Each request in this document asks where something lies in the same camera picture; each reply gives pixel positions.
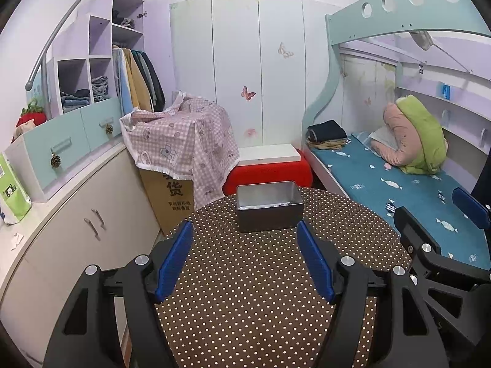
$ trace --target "bunk bed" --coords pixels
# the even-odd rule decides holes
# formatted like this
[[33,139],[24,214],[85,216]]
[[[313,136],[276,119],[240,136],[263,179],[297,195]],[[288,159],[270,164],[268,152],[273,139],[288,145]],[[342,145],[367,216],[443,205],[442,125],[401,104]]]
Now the bunk bed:
[[[425,106],[443,129],[489,153],[491,101],[470,92],[465,85],[452,87],[450,98],[440,95],[441,84],[421,76],[426,68],[439,67],[491,79],[491,67],[484,58],[486,54],[491,56],[491,44],[481,40],[491,37],[491,32],[470,0],[360,0],[326,15],[326,26],[329,76],[317,100],[305,112],[304,137],[308,126],[317,123],[316,117],[331,102],[341,81],[340,54],[348,54],[394,65],[394,100],[409,94],[430,98],[432,102]],[[409,31],[415,32],[416,38]],[[423,33],[429,31],[431,36]],[[462,39],[444,32],[471,36]],[[428,36],[429,45],[421,46],[419,35]],[[408,75],[405,68],[411,66],[419,73]],[[364,130],[374,131],[359,128],[358,133]],[[369,207],[394,228],[393,212],[405,206],[441,245],[443,255],[489,269],[484,231],[452,201],[454,189],[471,191],[468,184],[462,187],[444,171],[405,174],[375,155],[358,133],[351,134],[350,143],[342,151],[311,150],[304,143],[305,157],[326,189]]]

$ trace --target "tan folded clothing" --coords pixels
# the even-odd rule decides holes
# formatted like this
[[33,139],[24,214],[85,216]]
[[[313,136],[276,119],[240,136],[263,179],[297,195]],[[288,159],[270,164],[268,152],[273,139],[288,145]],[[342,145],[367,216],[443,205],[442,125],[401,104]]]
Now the tan folded clothing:
[[307,141],[307,145],[309,148],[316,148],[318,150],[340,150],[347,142],[348,140],[346,138],[342,138],[340,140],[329,140],[324,142]]

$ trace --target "green and white package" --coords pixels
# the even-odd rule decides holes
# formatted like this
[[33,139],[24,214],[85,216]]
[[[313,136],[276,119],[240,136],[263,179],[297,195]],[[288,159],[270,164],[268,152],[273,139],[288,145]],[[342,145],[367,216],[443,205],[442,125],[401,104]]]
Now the green and white package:
[[0,217],[6,224],[21,221],[31,207],[31,200],[15,176],[8,160],[0,153]]

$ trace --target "metal box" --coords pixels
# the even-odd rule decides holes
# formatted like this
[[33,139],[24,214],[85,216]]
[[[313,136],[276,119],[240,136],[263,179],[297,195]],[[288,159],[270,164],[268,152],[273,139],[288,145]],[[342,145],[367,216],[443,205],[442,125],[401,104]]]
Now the metal box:
[[240,232],[294,228],[302,218],[303,199],[293,181],[237,187]]

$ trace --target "teal bed sheet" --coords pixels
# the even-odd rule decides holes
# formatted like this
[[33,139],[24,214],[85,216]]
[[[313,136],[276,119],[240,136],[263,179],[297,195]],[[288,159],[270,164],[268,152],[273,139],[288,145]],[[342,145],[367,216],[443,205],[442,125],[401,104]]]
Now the teal bed sheet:
[[452,202],[459,187],[450,175],[405,174],[350,138],[342,151],[312,152],[331,171],[354,201],[381,216],[394,229],[394,210],[405,206],[441,247],[442,255],[488,270],[491,266],[484,231]]

